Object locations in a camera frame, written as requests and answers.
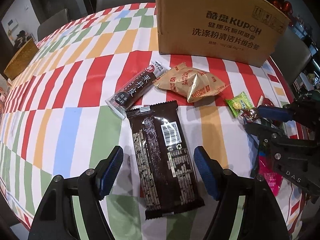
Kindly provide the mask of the red candy packet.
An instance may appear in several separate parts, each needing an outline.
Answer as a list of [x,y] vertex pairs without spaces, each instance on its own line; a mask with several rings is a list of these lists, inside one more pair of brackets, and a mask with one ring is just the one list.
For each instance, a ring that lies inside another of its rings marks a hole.
[[259,106],[274,107],[274,104],[270,99],[261,96],[256,107],[240,111],[240,116],[243,118],[244,122],[256,122],[258,119],[260,119],[260,115],[258,113]]

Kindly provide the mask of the dark brown snack bar pack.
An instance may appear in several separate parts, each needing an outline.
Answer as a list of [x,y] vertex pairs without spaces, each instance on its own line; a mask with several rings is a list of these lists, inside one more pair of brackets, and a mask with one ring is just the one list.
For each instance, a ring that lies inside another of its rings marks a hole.
[[144,193],[146,219],[204,206],[177,110],[178,103],[168,101],[126,113]]

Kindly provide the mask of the red balloon decoration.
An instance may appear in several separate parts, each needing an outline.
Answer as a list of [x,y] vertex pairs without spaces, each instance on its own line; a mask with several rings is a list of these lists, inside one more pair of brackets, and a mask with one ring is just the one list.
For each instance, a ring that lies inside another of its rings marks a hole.
[[280,2],[274,0],[272,4],[286,15],[291,15],[293,13],[292,4],[289,1]]

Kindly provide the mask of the grey chair right side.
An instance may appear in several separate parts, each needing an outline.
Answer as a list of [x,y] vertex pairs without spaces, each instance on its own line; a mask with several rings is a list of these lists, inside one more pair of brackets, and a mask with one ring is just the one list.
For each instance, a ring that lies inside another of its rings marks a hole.
[[287,28],[279,39],[271,58],[287,84],[292,85],[311,60],[311,53],[306,44],[291,29]]

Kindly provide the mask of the green candy packet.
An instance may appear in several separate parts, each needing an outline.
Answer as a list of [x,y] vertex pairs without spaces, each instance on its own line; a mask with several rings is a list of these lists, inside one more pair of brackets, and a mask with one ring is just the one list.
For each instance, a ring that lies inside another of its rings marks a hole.
[[225,102],[235,118],[237,118],[242,111],[254,107],[245,92],[241,92],[232,99],[226,99]]

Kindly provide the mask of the brown cardboard box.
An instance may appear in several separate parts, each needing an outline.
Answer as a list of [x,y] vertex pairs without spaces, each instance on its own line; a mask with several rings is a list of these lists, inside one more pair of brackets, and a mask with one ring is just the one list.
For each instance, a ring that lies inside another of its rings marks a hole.
[[261,67],[289,18],[266,0],[156,0],[160,54],[215,57]]

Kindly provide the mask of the colourful checked tablecloth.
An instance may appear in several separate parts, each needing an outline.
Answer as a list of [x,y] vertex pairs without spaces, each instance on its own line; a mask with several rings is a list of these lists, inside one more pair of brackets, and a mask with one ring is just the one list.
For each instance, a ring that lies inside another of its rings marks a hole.
[[204,207],[146,220],[128,120],[105,101],[137,72],[158,61],[184,62],[211,72],[228,86],[206,106],[153,88],[137,106],[175,100],[189,151],[202,145],[223,167],[249,176],[256,153],[252,139],[225,104],[241,92],[253,104],[261,96],[276,106],[293,100],[272,61],[260,68],[199,56],[160,55],[153,3],[128,4],[73,21],[38,43],[39,51],[13,82],[1,121],[1,194],[29,230],[53,176],[76,177],[119,145],[124,162],[112,192],[102,201],[116,239],[202,239],[216,202],[199,186]]

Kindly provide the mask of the gold biscuit packet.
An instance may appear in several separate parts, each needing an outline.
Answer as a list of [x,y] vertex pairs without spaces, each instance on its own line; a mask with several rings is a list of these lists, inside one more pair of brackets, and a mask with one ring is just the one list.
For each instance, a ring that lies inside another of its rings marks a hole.
[[187,67],[184,62],[168,70],[153,84],[159,89],[170,90],[185,97],[188,103],[216,96],[228,87],[212,73]]

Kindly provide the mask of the grey chair far left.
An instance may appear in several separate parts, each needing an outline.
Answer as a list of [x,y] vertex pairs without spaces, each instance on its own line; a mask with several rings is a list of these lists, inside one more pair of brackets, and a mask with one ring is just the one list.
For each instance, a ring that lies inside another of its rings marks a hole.
[[68,9],[62,9],[52,17],[44,21],[37,29],[38,41],[52,34],[57,29],[61,28],[69,22]]

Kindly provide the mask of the pink snack packet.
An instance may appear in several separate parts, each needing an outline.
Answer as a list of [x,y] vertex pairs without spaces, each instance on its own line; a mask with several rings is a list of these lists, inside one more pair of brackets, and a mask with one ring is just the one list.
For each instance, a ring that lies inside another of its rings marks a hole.
[[265,178],[271,191],[276,197],[280,191],[283,177],[277,172],[274,172],[272,160],[266,155],[259,155],[258,164],[259,174]]

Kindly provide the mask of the dark haw roll snack pack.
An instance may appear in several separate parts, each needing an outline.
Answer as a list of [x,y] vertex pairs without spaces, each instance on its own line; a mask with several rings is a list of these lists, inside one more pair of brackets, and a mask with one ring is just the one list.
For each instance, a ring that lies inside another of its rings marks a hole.
[[169,70],[159,61],[150,64],[132,77],[123,87],[117,90],[105,102],[121,120],[126,118],[126,112],[147,93],[153,83]]

